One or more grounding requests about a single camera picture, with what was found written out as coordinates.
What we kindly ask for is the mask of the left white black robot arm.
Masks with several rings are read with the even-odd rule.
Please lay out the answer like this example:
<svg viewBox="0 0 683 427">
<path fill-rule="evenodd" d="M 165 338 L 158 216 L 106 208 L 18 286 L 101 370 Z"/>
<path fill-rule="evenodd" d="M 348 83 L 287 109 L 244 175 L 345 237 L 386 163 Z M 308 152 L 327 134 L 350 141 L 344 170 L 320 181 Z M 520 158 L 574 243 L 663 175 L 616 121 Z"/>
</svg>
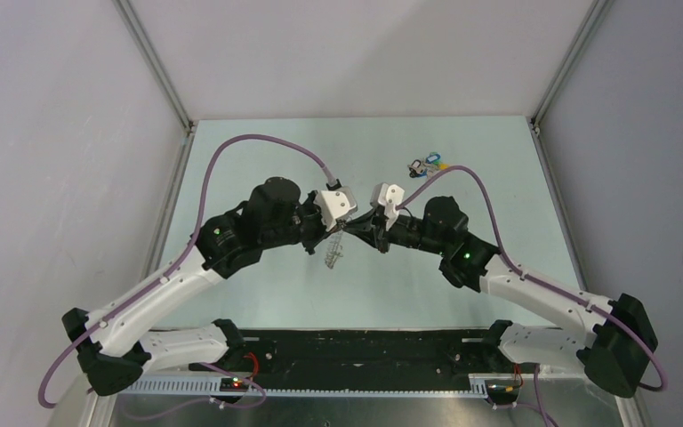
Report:
<svg viewBox="0 0 683 427">
<path fill-rule="evenodd" d="M 62 323 L 69 338 L 79 341 L 77 360 L 92 390 L 114 395 L 147 372 L 171 367 L 241 367 L 245 340 L 229 319 L 164 332 L 154 326 L 184 302 L 257 263 L 266 250 L 302 245 L 313 254 L 357 208 L 347 187 L 314 190 L 302 199 L 293 181 L 269 178 L 236 208 L 206 221 L 193 246 L 122 297 L 102 309 L 68 311 Z"/>
</svg>

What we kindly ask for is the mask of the metal disc with keyrings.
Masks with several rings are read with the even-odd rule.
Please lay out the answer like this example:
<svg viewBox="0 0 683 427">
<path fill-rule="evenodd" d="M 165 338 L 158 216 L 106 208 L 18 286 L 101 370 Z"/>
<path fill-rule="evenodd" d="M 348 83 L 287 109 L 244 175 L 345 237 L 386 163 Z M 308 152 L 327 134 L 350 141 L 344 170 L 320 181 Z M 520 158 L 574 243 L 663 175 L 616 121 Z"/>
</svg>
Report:
<svg viewBox="0 0 683 427">
<path fill-rule="evenodd" d="M 343 237 L 344 232 L 338 231 L 328 239 L 324 263 L 329 270 L 333 270 L 338 261 L 343 257 Z"/>
</svg>

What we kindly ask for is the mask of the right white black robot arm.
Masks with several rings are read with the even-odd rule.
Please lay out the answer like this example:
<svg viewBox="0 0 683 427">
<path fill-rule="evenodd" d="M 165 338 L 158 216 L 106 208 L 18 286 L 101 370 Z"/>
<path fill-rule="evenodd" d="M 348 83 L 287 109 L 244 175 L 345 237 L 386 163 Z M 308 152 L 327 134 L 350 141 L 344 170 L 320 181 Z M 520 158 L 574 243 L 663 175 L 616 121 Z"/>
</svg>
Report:
<svg viewBox="0 0 683 427">
<path fill-rule="evenodd" d="M 513 363 L 562 365 L 581 369 L 600 389 L 620 398 L 633 397 L 658 346 L 642 301 L 630 294 L 612 299 L 568 291 L 532 270 L 514 264 L 498 247 L 475 236 L 469 217 L 453 197 L 433 197 L 421 218 L 406 215 L 391 222 L 378 206 L 349 222 L 344 230 L 387 253 L 403 246 L 436 254 L 438 269 L 456 288 L 469 288 L 512 302 L 551 322 L 550 342 L 532 345 L 533 332 L 497 320 L 481 359 L 501 372 Z"/>
</svg>

